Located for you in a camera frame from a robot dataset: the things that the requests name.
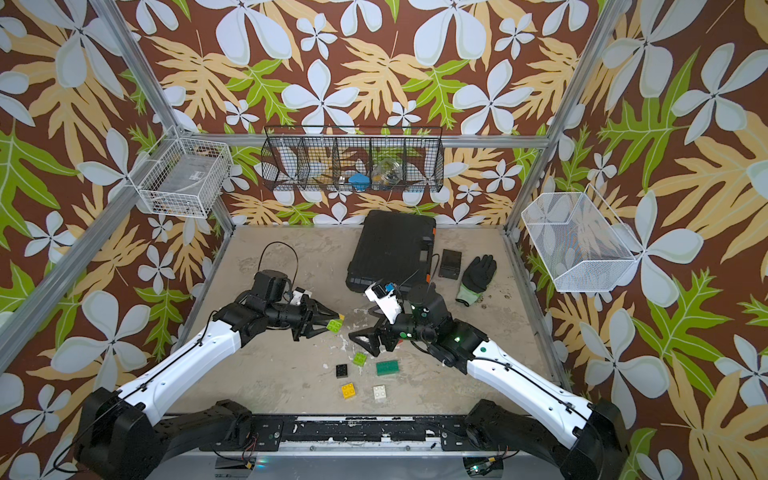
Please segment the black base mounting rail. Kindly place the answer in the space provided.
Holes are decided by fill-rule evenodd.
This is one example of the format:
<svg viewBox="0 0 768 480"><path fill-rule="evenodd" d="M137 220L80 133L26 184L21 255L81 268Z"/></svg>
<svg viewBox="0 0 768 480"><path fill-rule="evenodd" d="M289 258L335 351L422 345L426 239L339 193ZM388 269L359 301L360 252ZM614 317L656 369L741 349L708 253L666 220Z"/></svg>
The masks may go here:
<svg viewBox="0 0 768 480"><path fill-rule="evenodd" d="M488 434L469 425L465 415L288 415L258 414L251 418L245 437L206 444L199 449L216 453L286 452L293 446L307 449L331 446L426 446L429 452L496 451L511 448L492 443Z"/></svg>

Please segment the white lego brick lower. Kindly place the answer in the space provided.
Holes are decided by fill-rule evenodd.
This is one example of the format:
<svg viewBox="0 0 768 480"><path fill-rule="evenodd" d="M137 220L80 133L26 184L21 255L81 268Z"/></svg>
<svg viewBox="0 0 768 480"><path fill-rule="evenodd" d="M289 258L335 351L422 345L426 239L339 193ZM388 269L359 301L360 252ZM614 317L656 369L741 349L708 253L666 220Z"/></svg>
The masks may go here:
<svg viewBox="0 0 768 480"><path fill-rule="evenodd" d="M375 385L372 387L373 398L376 402L383 402L387 399L387 391L384 385Z"/></svg>

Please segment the white mesh basket right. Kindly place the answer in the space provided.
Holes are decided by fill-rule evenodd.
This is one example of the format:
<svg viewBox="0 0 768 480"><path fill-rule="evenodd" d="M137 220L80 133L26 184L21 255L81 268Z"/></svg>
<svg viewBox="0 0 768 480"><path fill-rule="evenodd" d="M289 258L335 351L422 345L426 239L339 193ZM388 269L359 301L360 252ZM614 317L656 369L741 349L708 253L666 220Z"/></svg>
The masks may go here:
<svg viewBox="0 0 768 480"><path fill-rule="evenodd" d="M522 220L560 293L610 292L640 262L640 242L592 185L542 193Z"/></svg>

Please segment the blue object in basket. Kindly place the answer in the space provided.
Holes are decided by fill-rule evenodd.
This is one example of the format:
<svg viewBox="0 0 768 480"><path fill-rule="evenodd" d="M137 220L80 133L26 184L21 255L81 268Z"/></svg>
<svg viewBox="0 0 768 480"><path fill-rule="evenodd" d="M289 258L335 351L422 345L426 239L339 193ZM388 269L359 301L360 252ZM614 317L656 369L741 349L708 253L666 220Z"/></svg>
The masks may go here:
<svg viewBox="0 0 768 480"><path fill-rule="evenodd" d="M348 178L347 183L357 192L362 192L370 188L371 179L362 173L356 173Z"/></svg>

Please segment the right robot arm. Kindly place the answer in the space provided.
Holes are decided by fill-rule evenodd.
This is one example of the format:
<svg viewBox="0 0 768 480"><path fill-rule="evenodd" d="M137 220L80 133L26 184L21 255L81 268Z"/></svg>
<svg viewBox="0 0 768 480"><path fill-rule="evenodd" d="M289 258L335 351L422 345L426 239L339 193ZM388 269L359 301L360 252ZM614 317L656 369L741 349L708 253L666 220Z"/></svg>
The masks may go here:
<svg viewBox="0 0 768 480"><path fill-rule="evenodd" d="M630 453L630 436L617 406L593 403L538 375L508 355L477 327L456 319L432 284L401 293L374 283L364 292L379 316L350 339L372 356L400 342L421 342L442 365L494 388L523 409L508 412L479 401L464 419L477 449L526 452L555 465L566 479L617 479Z"/></svg>

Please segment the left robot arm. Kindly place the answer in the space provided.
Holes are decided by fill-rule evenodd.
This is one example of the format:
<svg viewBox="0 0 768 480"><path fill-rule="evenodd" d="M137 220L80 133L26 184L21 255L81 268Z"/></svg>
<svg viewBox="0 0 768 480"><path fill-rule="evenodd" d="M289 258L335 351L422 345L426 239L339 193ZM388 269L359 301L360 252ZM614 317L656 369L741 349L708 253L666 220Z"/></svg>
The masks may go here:
<svg viewBox="0 0 768 480"><path fill-rule="evenodd" d="M294 340L327 331L339 314L289 278L260 271L233 302L216 310L200 333L151 370L115 391L100 388L83 404L71 452L102 479L145 479L162 462L219 443L239 448L253 440L252 412L232 400L190 414L169 409L223 360L267 331Z"/></svg>

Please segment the black plastic tool case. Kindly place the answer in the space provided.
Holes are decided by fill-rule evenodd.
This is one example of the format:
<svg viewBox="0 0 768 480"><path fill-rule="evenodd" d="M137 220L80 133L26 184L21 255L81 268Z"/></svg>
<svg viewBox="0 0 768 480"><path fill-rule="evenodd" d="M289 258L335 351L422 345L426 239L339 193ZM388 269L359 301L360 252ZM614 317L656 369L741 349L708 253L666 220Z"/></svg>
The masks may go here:
<svg viewBox="0 0 768 480"><path fill-rule="evenodd" d="M436 221L401 212L371 211L345 280L349 290L364 292L373 283L393 283L407 293L431 280Z"/></svg>

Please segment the black work glove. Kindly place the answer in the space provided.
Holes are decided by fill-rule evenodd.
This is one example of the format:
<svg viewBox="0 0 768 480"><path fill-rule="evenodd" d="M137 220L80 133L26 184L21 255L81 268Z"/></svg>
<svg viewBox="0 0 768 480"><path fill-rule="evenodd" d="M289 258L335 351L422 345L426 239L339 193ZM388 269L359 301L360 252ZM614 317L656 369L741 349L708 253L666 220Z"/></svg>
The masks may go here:
<svg viewBox="0 0 768 480"><path fill-rule="evenodd" d="M465 269L456 301L464 306L475 304L487 290L497 271L497 262L490 254L475 257Z"/></svg>

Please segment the light green lego brick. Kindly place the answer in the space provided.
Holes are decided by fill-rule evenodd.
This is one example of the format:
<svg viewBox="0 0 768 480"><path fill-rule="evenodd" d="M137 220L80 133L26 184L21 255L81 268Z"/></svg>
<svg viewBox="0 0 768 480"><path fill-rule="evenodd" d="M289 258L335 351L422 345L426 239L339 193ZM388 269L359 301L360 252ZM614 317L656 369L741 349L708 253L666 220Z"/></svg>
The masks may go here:
<svg viewBox="0 0 768 480"><path fill-rule="evenodd" d="M334 319L330 320L326 326L328 331L338 333L343 326L343 321L341 319Z"/></svg>
<svg viewBox="0 0 768 480"><path fill-rule="evenodd" d="M363 367L366 364L367 359L368 359L368 356L366 354L357 352L353 357L352 363L355 366Z"/></svg>

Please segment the small black box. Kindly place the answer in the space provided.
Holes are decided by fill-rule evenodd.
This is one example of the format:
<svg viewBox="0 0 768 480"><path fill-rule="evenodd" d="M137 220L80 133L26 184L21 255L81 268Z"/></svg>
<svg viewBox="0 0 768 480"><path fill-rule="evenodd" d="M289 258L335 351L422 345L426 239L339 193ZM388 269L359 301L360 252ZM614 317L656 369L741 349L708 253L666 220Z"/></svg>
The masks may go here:
<svg viewBox="0 0 768 480"><path fill-rule="evenodd" d="M438 268L438 276L445 279L457 280L461 273L462 253L457 250L444 249Z"/></svg>

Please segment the dark green lego brick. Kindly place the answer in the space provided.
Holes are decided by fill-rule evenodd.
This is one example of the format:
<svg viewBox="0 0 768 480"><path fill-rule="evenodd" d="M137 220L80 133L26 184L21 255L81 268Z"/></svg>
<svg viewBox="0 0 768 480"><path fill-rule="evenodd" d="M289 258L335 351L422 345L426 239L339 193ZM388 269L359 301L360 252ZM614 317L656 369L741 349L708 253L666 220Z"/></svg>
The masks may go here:
<svg viewBox="0 0 768 480"><path fill-rule="evenodd" d="M400 372L400 365L397 360L382 361L376 363L375 370L376 375L379 377L395 375Z"/></svg>

